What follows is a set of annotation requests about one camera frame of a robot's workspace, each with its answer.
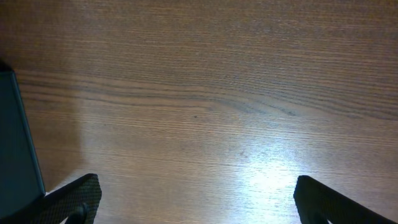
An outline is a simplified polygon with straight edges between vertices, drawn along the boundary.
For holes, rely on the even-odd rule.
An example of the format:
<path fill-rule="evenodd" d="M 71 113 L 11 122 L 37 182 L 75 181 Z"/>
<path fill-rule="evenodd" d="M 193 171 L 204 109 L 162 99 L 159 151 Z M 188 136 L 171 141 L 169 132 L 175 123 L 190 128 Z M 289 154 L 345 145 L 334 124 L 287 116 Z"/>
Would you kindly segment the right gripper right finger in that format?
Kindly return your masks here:
<path fill-rule="evenodd" d="M 396 224 L 307 175 L 300 175 L 294 200 L 302 224 Z"/>

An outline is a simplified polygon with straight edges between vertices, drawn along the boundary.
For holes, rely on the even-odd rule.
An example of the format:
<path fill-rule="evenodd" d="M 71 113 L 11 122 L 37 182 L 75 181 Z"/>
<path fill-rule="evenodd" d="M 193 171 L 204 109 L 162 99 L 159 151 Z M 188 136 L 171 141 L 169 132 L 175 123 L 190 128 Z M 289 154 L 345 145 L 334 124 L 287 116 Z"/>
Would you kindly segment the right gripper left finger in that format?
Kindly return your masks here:
<path fill-rule="evenodd" d="M 86 174 L 32 205 L 1 219 L 1 223 L 93 224 L 102 191 L 98 176 Z"/>

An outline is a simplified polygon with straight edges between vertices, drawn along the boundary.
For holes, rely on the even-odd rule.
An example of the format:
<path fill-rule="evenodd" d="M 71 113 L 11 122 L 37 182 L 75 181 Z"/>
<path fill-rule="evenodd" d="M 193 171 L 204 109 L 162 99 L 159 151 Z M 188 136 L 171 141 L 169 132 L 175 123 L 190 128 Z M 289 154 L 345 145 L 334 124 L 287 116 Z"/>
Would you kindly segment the dark green box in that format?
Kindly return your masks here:
<path fill-rule="evenodd" d="M 1 218 L 45 195 L 14 70 L 1 62 Z"/>

